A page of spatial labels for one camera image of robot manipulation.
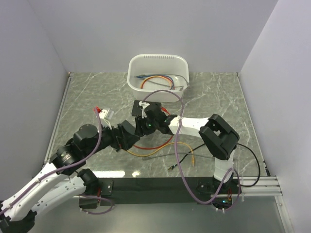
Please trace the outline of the black network switch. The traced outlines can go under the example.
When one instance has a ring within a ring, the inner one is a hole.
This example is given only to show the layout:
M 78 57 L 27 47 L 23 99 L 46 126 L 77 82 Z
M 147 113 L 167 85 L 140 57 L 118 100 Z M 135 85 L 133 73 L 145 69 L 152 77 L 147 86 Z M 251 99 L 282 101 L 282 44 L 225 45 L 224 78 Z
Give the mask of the black network switch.
M 133 104 L 133 108 L 132 108 L 132 112 L 131 112 L 131 116 L 133 117 L 140 117 L 142 114 L 142 107 L 139 105 L 139 100 L 134 100 L 134 104 Z M 151 102 L 151 101 L 147 101 L 148 104 L 155 104 L 157 106 L 161 106 L 160 102 Z
M 118 129 L 123 134 L 135 134 L 135 127 L 127 120 L 124 120 L 122 123 L 118 124 Z

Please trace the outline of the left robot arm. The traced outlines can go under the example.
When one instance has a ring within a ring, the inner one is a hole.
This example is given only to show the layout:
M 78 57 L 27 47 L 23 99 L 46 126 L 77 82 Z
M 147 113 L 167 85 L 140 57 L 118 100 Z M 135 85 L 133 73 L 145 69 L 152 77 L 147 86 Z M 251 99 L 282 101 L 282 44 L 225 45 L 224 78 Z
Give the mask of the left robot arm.
M 42 170 L 21 190 L 0 204 L 0 229 L 4 233 L 27 233 L 35 218 L 80 194 L 96 195 L 100 182 L 86 158 L 107 147 L 128 150 L 139 136 L 128 121 L 117 127 L 86 124 L 60 147 Z

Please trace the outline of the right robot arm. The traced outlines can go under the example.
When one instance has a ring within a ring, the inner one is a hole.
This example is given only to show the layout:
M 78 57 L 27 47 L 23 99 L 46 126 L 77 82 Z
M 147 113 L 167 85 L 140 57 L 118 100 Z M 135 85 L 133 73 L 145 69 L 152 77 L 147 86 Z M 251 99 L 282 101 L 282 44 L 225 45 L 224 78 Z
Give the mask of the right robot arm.
M 214 189 L 220 194 L 231 188 L 234 150 L 240 139 L 238 133 L 219 115 L 206 118 L 188 118 L 178 115 L 166 115 L 155 102 L 139 101 L 133 106 L 135 117 L 135 135 L 142 137 L 155 131 L 162 134 L 184 134 L 199 137 L 215 159 Z

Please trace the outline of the white plastic bin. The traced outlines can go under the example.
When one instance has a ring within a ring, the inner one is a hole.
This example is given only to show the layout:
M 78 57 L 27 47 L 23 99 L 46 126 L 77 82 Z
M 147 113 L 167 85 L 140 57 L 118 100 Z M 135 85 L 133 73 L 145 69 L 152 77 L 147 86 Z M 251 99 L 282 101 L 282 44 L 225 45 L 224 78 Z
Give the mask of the white plastic bin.
M 177 55 L 137 55 L 129 62 L 127 84 L 136 100 L 176 102 L 190 85 L 188 63 Z

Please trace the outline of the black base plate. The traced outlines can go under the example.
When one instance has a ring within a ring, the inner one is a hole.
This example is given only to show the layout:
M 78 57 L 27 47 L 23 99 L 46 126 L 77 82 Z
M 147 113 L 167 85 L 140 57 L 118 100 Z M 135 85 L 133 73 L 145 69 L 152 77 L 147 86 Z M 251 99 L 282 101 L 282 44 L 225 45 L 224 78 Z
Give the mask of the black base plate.
M 220 182 L 213 177 L 187 177 L 186 181 L 197 198 L 209 200 Z M 182 178 L 100 178 L 101 193 L 114 204 L 189 203 L 194 199 L 188 193 Z

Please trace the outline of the aluminium rail frame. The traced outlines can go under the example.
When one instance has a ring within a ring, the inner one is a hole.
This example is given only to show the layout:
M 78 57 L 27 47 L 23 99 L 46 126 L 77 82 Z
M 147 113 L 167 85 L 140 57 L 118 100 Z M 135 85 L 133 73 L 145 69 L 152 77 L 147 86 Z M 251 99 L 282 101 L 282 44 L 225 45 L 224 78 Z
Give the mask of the aluminium rail frame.
M 72 137 L 76 127 L 91 122 L 89 103 L 102 103 L 117 96 L 108 106 L 116 110 L 120 121 L 129 120 L 134 97 L 126 83 L 126 72 L 74 72 L 69 75 L 69 85 L 65 91 L 61 115 L 55 134 L 48 148 L 48 157 L 65 139 Z M 218 113 L 240 134 L 240 143 L 252 148 L 258 157 L 261 179 L 256 186 L 242 187 L 239 203 L 221 214 L 213 206 L 199 206 L 193 202 L 182 179 L 178 167 L 165 171 L 173 160 L 173 145 L 159 152 L 159 157 L 148 161 L 126 152 L 106 149 L 94 155 L 87 168 L 98 176 L 109 177 L 113 181 L 112 196 L 118 210 L 98 220 L 101 225 L 90 223 L 87 232 L 142 232 L 142 233 L 287 233 L 282 218 L 281 191 L 277 178 L 270 176 L 249 112 L 242 93 L 238 74 L 232 73 L 190 73 L 190 87 L 183 96 L 185 116 L 196 117 L 199 108 L 202 114 Z M 196 149 L 196 167 L 189 164 L 190 155 L 182 168 L 191 184 L 207 184 L 207 176 L 214 171 L 212 156 L 206 147 Z

